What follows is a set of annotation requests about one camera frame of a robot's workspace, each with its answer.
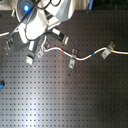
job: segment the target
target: wire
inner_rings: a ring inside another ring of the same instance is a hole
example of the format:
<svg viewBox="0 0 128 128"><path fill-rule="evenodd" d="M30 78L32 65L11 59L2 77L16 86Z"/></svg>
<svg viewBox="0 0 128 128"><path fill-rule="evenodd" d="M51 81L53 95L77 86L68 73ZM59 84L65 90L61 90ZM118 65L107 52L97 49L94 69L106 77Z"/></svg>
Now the wire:
<svg viewBox="0 0 128 128"><path fill-rule="evenodd" d="M120 52L120 51L114 51L114 50L111 50L111 52L116 54L128 55L128 52Z"/></svg>
<svg viewBox="0 0 128 128"><path fill-rule="evenodd" d="M59 2L58 2L56 5L54 5L54 4L52 3L52 1L51 1L51 5L54 6L54 7L59 6L60 3L61 3L61 0L59 0Z"/></svg>
<svg viewBox="0 0 128 128"><path fill-rule="evenodd" d="M92 53L91 55L88 55L88 56L86 56L86 57L84 57L84 58L77 58L77 57L76 57L75 59L78 60L78 61L84 61L84 60L89 59L89 58L92 57L93 55L95 55L95 54L97 54L98 52L103 51L103 50L105 50L105 49L106 49L106 47L101 48L101 49L95 51L94 53ZM53 47L53 48L50 48L50 49L47 49L47 50L44 50L44 49L42 49L42 50L43 50L44 52L49 52L49 51L53 51L53 50L59 50L59 51L63 52L65 55L67 55L67 56L69 56L69 57L73 57L71 54L67 53L66 51L62 50L62 49L59 48L59 47Z"/></svg>
<svg viewBox="0 0 128 128"><path fill-rule="evenodd" d="M8 34L9 34L9 32L2 33L2 34L0 34L0 37L6 36L6 35L8 35Z"/></svg>
<svg viewBox="0 0 128 128"><path fill-rule="evenodd" d="M87 60L88 58L92 57L93 55L95 55L95 54L97 54L98 52L103 51L103 50L105 50L105 49L107 49L107 48L106 48L106 47L100 48L99 50L95 51L94 53L92 53L91 55L89 55L89 56L87 56L87 57L84 57L84 58L76 58L76 59L79 60L79 61Z"/></svg>
<svg viewBox="0 0 128 128"><path fill-rule="evenodd" d="M41 48L43 48L44 44L46 43L46 40L47 40L47 36L44 36L44 41L43 41L43 43L41 45Z"/></svg>
<svg viewBox="0 0 128 128"><path fill-rule="evenodd" d="M48 4L43 8L40 8L39 6L36 6L36 7L40 10L45 10L51 4L51 2L52 2L52 0L49 0Z"/></svg>

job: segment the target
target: black optical breadboard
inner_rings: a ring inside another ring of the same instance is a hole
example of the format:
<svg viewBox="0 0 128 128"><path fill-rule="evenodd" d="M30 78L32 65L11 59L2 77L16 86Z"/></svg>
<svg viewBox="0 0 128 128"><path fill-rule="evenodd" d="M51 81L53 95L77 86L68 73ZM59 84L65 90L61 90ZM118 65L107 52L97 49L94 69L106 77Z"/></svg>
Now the black optical breadboard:
<svg viewBox="0 0 128 128"><path fill-rule="evenodd" d="M0 12L0 33L18 21ZM50 47L85 57L108 46L128 51L128 11L75 11L58 29L70 37L63 46L48 37ZM22 44L19 34L15 41ZM127 128L128 56L101 53L69 69L70 58L60 51L26 64L28 47L6 56L6 37L0 37L0 127L3 128Z"/></svg>

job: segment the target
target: white cable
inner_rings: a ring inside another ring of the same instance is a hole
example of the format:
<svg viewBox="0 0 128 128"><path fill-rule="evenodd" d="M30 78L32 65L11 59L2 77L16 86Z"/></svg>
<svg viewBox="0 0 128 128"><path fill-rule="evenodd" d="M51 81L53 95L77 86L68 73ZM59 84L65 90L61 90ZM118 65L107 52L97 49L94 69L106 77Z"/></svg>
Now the white cable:
<svg viewBox="0 0 128 128"><path fill-rule="evenodd" d="M105 50L105 49L107 49L107 48L106 48L106 47L100 48L99 50L95 51L94 53L96 54L96 53L98 53L98 52L100 52L100 51L103 51L103 50Z"/></svg>
<svg viewBox="0 0 128 128"><path fill-rule="evenodd" d="M101 48L101 49L95 51L95 52L94 52L94 55L95 55L96 53L100 52L100 51L105 50L105 49L106 49L106 47ZM83 60L87 60L87 59L90 58L90 57L92 57L92 55L89 55L89 56L87 56L87 57L85 57L85 58L76 58L76 60L83 61Z"/></svg>
<svg viewBox="0 0 128 128"><path fill-rule="evenodd" d="M44 37L44 41L43 41L43 43L42 43L42 45L41 45L41 49L43 49L43 46L44 46L44 44L46 43L46 40L47 40L47 36Z"/></svg>
<svg viewBox="0 0 128 128"><path fill-rule="evenodd" d="M9 32L2 33L2 34L0 34L0 37L6 36L6 35L8 35L8 34L9 34Z"/></svg>
<svg viewBox="0 0 128 128"><path fill-rule="evenodd" d="M84 58L75 58L75 59L76 59L76 60L79 60L79 61L87 60L87 59L89 59L90 57L92 57L93 55L95 55L96 53L98 53L98 52L100 52L100 51L103 51L103 50L105 50L105 49L106 49L106 47L101 48L101 49L95 51L93 54L88 55L87 57L84 57ZM67 55L67 56L69 56L69 57L73 57L71 54L69 54L69 53L63 51L63 50L62 50L61 48L59 48L59 47L53 47L53 48L50 48L50 49L47 49L47 50L43 50L43 51L44 51L44 52L49 52L49 51L52 51L52 50L59 50L59 51L62 51L65 55Z"/></svg>
<svg viewBox="0 0 128 128"><path fill-rule="evenodd" d="M128 52L119 52L119 51L114 51L114 50L112 50L112 52L116 54L128 55Z"/></svg>
<svg viewBox="0 0 128 128"><path fill-rule="evenodd" d="M53 47L53 48L50 48L50 49L44 50L44 52L49 52L49 51L53 51L53 50L59 50L59 51L61 51L61 48Z"/></svg>

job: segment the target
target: perforated black surface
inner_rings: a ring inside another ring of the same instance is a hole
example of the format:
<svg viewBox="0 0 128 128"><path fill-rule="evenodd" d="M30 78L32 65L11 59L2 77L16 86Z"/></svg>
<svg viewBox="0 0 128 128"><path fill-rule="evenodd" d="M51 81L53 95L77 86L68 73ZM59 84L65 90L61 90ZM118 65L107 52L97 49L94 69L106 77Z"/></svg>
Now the perforated black surface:
<svg viewBox="0 0 128 128"><path fill-rule="evenodd" d="M11 12L0 12L0 33L17 23ZM128 11L76 11L59 29L69 35L69 45L49 38L52 46L84 57L113 40L116 50L128 51ZM18 34L15 39L21 43ZM128 127L128 56L101 53L68 68L70 58L59 51L25 63L27 48L9 56L0 38L0 126L44 128Z"/></svg>

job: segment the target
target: cable clip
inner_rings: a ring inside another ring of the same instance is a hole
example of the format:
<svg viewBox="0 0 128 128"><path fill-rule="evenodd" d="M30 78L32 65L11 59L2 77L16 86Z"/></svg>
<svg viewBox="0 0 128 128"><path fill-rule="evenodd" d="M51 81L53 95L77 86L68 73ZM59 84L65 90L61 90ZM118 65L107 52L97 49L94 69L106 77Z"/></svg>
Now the cable clip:
<svg viewBox="0 0 128 128"><path fill-rule="evenodd" d="M64 36L62 44L68 45L68 40L69 40L69 37L68 36Z"/></svg>
<svg viewBox="0 0 128 128"><path fill-rule="evenodd" d="M76 61L76 55L78 54L78 50L73 49L72 50L72 57L69 62L69 68L73 69Z"/></svg>
<svg viewBox="0 0 128 128"><path fill-rule="evenodd" d="M50 44L48 42L46 42L43 46L41 46L39 52L37 53L37 56L39 59L42 58L42 56L44 55L44 50L47 50L50 47Z"/></svg>
<svg viewBox="0 0 128 128"><path fill-rule="evenodd" d="M27 56L26 63L32 65L34 63L34 58L32 56Z"/></svg>
<svg viewBox="0 0 128 128"><path fill-rule="evenodd" d="M14 40L13 38L10 38L9 40L6 41L6 46L4 47L6 50L6 55L8 56L9 51L14 50Z"/></svg>
<svg viewBox="0 0 128 128"><path fill-rule="evenodd" d="M111 54L111 52L113 52L114 50L114 47L115 47L115 44L113 41L111 41L110 45L108 45L108 47L104 50L104 52L101 54L101 56L103 57L103 59L106 59L107 56L109 54Z"/></svg>

